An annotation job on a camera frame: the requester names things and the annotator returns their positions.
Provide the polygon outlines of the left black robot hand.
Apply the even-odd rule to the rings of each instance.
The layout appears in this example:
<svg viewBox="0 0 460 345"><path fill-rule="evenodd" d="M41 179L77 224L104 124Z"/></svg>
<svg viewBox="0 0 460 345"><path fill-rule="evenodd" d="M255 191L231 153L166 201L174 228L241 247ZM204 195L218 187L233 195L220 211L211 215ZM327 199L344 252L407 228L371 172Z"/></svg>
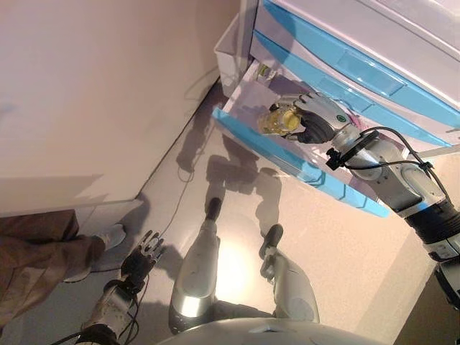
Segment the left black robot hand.
<svg viewBox="0 0 460 345"><path fill-rule="evenodd" d="M165 251L163 242L160 234L152 230L140 239L121 265L121 276L125 281L133 286L140 286L144 282Z"/></svg>

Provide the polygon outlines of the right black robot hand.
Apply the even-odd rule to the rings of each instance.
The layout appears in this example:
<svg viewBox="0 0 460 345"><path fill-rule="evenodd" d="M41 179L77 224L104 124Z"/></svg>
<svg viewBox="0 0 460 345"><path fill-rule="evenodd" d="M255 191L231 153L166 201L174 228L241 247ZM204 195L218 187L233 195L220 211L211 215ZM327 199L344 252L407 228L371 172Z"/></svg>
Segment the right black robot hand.
<svg viewBox="0 0 460 345"><path fill-rule="evenodd" d="M294 129L282 125L280 134L286 140L303 144L323 144L331 141L340 130L350 124L346 113L321 93L284 95L269 107L270 113L286 113L298 118Z"/></svg>

